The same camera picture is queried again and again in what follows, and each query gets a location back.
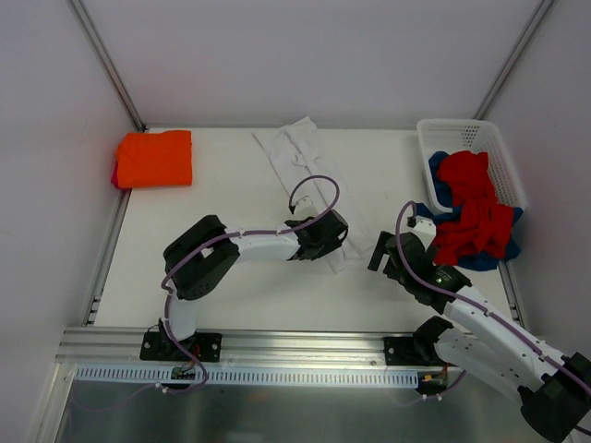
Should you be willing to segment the white t shirt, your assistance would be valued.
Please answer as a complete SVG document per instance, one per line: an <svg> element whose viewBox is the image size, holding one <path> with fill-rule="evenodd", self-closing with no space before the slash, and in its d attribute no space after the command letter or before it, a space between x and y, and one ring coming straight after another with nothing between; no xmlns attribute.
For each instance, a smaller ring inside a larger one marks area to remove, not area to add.
<svg viewBox="0 0 591 443"><path fill-rule="evenodd" d="M334 186L331 180L337 182L340 196L335 209L348 223L349 232L343 246L331 252L326 260L335 273L360 264L370 249L368 224L325 149L316 124L307 116L271 132L257 130L253 138L263 149L287 193L295 191L304 178L314 177L296 190L295 197L310 198L316 210L324 210L332 202Z"/></svg>

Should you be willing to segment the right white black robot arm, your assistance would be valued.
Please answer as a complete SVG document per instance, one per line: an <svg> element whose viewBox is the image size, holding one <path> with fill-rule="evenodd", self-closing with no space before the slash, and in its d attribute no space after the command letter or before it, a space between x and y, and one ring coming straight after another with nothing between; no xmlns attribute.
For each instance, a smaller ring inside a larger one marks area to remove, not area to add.
<svg viewBox="0 0 591 443"><path fill-rule="evenodd" d="M432 262L413 233L383 231L368 264L435 316L413 334L412 358L462 368L516 403L530 427L563 442L590 412L590 361L567 355L496 309L458 269Z"/></svg>

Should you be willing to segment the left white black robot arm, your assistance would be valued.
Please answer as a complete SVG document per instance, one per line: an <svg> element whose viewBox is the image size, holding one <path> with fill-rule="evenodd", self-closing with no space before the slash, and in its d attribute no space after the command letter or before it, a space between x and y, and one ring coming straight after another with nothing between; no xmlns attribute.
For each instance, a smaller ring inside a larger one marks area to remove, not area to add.
<svg viewBox="0 0 591 443"><path fill-rule="evenodd" d="M198 221L163 252L166 292L156 332L146 332L139 359L217 362L219 333L197 332L198 300L210 294L236 264L248 261L313 261L339 249L348 224L336 210L275 229L232 231L218 216Z"/></svg>

